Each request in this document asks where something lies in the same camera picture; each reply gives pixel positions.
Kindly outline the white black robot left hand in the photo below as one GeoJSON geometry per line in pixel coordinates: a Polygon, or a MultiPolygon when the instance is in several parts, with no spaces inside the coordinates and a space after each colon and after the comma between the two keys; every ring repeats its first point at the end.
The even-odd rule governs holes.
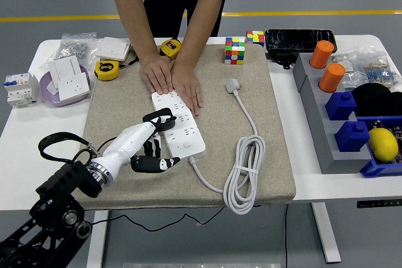
{"type": "Polygon", "coordinates": [[[137,173],[162,173],[176,165],[180,158],[161,158],[159,132],[174,127],[176,117],[168,108],[143,117],[143,122],[123,130],[91,166],[102,171],[113,182],[121,166],[130,164],[137,173]]]}

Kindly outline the person's left hand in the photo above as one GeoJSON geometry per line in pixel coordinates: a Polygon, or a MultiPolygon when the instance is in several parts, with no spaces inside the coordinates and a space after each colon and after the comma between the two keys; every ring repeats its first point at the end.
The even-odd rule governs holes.
{"type": "Polygon", "coordinates": [[[172,84],[194,117],[199,116],[203,106],[200,84],[193,68],[175,65],[171,72],[172,84]]]}

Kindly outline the person's right hand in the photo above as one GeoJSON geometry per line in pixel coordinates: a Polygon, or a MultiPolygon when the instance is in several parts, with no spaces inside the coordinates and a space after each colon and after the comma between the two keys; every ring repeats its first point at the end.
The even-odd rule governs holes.
{"type": "Polygon", "coordinates": [[[173,65],[169,58],[159,54],[145,56],[140,59],[140,74],[149,91],[158,95],[167,94],[173,90],[171,69],[173,65]]]}

